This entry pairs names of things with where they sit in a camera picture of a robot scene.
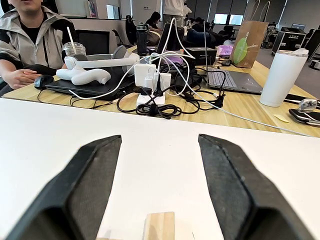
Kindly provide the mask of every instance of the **white vr controller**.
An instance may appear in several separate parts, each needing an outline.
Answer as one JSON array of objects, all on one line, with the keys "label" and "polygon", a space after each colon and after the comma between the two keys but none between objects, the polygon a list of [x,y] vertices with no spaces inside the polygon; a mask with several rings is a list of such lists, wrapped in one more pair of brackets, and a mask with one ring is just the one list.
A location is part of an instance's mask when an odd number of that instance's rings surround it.
[{"label": "white vr controller", "polygon": [[80,66],[75,66],[72,70],[59,69],[56,75],[64,80],[71,81],[74,85],[85,85],[93,81],[98,81],[101,84],[106,84],[111,79],[109,72],[103,69],[84,70]]}]

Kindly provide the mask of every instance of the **black mouse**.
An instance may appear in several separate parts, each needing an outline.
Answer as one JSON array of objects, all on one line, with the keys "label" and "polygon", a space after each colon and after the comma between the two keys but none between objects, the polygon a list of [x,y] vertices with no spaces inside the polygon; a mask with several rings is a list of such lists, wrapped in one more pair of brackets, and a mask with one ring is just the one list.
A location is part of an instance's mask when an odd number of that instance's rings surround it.
[{"label": "black mouse", "polygon": [[54,77],[51,75],[42,75],[35,79],[34,87],[39,90],[46,89],[46,85],[54,81]]},{"label": "black mouse", "polygon": [[223,60],[221,65],[224,66],[224,67],[230,67],[231,60],[230,59]]}]

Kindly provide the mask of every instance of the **white straw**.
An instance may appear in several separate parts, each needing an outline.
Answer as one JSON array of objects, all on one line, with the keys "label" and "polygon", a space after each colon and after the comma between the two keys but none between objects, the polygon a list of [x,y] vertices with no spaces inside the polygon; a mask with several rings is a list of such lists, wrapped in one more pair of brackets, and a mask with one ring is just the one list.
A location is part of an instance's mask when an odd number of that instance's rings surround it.
[{"label": "white straw", "polygon": [[70,37],[70,40],[71,40],[73,51],[74,51],[75,54],[77,54],[76,46],[75,46],[74,40],[72,39],[70,28],[67,26],[66,29],[68,30],[68,33],[69,33],[69,37]]}]

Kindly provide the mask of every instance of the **white tumbler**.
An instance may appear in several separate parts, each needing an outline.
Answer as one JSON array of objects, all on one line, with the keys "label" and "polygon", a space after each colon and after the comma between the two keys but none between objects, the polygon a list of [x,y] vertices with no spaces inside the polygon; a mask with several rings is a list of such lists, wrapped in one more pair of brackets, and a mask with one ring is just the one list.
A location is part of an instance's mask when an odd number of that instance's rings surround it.
[{"label": "white tumbler", "polygon": [[308,59],[307,54],[279,50],[274,57],[260,103],[280,107]]}]

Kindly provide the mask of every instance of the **smartphone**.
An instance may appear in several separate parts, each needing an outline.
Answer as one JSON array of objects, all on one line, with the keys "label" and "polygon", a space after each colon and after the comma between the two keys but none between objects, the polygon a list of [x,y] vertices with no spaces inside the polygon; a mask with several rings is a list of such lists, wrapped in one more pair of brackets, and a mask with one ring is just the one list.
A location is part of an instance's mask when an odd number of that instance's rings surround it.
[{"label": "smartphone", "polygon": [[289,109],[289,113],[300,123],[320,127],[320,112],[299,112],[297,109]]}]

